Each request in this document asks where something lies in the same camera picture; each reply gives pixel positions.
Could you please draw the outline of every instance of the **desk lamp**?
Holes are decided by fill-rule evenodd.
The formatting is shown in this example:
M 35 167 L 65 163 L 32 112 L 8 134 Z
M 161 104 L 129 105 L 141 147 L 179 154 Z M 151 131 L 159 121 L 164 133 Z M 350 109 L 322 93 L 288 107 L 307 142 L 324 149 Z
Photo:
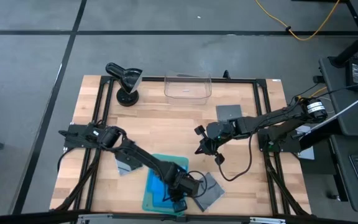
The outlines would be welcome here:
M 138 68 L 124 69 L 115 63 L 106 65 L 106 72 L 112 75 L 121 88 L 117 92 L 117 101 L 121 106 L 132 106 L 139 99 L 139 93 L 136 88 L 142 81 L 140 75 L 142 70 Z

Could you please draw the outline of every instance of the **black desk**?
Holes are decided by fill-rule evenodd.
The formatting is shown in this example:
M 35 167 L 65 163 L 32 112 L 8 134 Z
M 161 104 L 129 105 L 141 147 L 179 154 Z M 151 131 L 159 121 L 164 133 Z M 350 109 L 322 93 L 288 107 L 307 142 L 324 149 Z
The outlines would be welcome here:
M 358 137 L 332 135 L 330 141 L 333 145 L 332 150 L 336 155 L 347 196 L 352 208 L 358 212 L 358 178 L 349 159 L 350 155 L 358 154 Z
M 329 91 L 346 86 L 345 68 L 336 68 L 332 66 L 328 58 L 320 59 L 319 64 Z M 330 97 L 335 113 L 338 113 L 358 100 L 358 93 L 350 90 L 341 90 L 330 94 Z M 337 120 L 344 135 L 358 136 L 358 104 L 340 115 Z

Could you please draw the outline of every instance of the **wooden table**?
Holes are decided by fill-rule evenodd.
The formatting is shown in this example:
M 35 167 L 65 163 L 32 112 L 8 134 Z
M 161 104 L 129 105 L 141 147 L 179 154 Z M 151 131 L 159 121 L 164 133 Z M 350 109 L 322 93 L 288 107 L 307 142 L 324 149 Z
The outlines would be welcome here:
M 75 124 L 88 124 L 94 110 L 100 76 L 86 75 L 78 95 L 73 116 Z M 280 80 L 267 80 L 272 110 L 286 106 Z M 164 95 L 164 82 L 142 82 L 138 87 L 140 99 L 134 106 L 123 107 L 115 97 L 119 89 L 114 82 L 108 125 L 116 125 L 128 137 L 149 153 L 189 158 L 189 170 L 210 172 L 226 191 L 207 211 L 201 212 L 194 201 L 187 199 L 186 214 L 202 215 L 272 215 L 263 155 L 257 138 L 252 138 L 252 167 L 233 182 L 227 182 L 219 173 L 213 156 L 195 155 L 200 136 L 194 129 L 216 121 L 216 105 L 241 105 L 243 116 L 256 116 L 253 87 L 244 83 L 212 83 L 212 95 L 205 105 L 169 105 Z M 102 102 L 106 97 L 104 88 Z M 259 91 L 263 102 L 262 90 Z M 243 171 L 249 161 L 248 139 L 229 141 L 219 151 L 226 158 L 222 165 L 226 176 Z M 78 148 L 62 160 L 50 208 L 59 206 L 77 184 L 83 162 L 84 149 Z M 308 196 L 299 161 L 289 153 L 280 155 L 286 186 L 304 210 L 310 212 Z M 148 213 L 142 209 L 147 179 L 147 167 L 120 176 L 110 152 L 102 152 L 91 210 L 94 212 Z M 80 208 L 85 207 L 88 188 L 85 187 Z M 276 198 L 282 212 L 281 197 L 276 186 Z

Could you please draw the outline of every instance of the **gray floor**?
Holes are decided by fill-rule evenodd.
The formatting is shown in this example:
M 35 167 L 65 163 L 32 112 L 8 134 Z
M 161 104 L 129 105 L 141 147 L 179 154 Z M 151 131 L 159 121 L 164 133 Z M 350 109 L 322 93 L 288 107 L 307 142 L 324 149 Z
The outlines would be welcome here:
M 0 0 L 0 29 L 71 30 L 80 0 Z M 268 11 L 296 30 L 315 30 L 332 4 L 261 0 Z M 354 1 L 358 12 L 358 1 Z M 88 0 L 80 30 L 283 30 L 253 1 Z M 324 30 L 357 30 L 339 5 Z M 354 37 L 318 36 L 308 42 L 279 36 L 82 35 L 77 36 L 42 147 L 24 212 L 47 211 L 57 176 L 56 163 L 83 75 L 105 74 L 116 62 L 148 75 L 206 71 L 221 77 L 279 78 L 287 101 L 311 87 L 318 59 L 336 55 Z M 9 213 L 17 183 L 52 90 L 67 35 L 0 36 L 0 215 Z M 358 221 L 348 203 L 329 200 L 332 178 L 305 175 L 312 212 L 324 218 Z M 125 220 L 121 223 L 140 223 Z

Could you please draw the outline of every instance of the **clear plastic container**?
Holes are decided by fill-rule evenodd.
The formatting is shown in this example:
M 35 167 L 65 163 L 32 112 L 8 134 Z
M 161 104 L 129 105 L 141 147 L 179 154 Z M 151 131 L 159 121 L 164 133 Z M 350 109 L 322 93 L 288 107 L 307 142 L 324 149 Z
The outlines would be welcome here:
M 165 74 L 164 93 L 170 104 L 205 104 L 212 94 L 211 76 L 168 72 Z

